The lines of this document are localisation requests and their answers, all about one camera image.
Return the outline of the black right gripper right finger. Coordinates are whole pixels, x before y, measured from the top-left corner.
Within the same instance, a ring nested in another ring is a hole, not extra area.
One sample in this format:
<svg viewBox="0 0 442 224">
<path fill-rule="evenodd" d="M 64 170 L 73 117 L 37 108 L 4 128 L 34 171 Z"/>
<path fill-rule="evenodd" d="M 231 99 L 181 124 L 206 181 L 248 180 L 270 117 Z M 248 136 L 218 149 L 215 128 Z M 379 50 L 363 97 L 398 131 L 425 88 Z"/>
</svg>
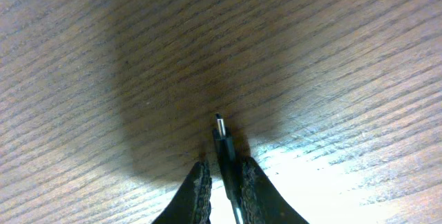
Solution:
<svg viewBox="0 0 442 224">
<path fill-rule="evenodd" d="M 252 157 L 241 161 L 241 210 L 247 224 L 308 224 L 280 195 Z"/>
</svg>

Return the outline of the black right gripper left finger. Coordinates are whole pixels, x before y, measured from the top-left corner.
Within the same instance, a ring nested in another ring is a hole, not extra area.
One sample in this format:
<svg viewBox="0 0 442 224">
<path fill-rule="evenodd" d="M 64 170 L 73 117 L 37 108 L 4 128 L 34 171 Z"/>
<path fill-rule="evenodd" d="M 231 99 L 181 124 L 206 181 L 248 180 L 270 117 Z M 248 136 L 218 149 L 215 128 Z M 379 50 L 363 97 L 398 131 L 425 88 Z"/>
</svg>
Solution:
<svg viewBox="0 0 442 224">
<path fill-rule="evenodd" d="M 153 224 L 209 224 L 211 188 L 209 163 L 196 162 Z"/>
</svg>

